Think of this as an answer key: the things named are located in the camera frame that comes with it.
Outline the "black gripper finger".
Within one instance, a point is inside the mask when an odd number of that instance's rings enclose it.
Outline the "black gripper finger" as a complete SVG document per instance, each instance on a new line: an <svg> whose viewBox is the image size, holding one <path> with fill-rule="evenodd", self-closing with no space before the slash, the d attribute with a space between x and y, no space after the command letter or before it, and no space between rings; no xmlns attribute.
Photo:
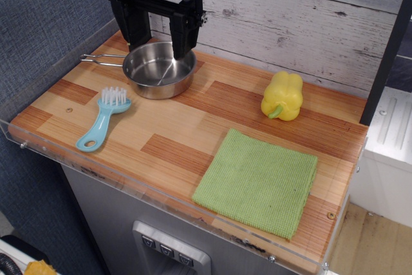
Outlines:
<svg viewBox="0 0 412 275"><path fill-rule="evenodd" d="M169 27L176 60L183 59L195 46L198 39L200 19L195 11L174 12L169 17Z"/></svg>
<svg viewBox="0 0 412 275"><path fill-rule="evenodd" d="M120 31L133 51L151 39L149 14L131 0L109 0Z"/></svg>

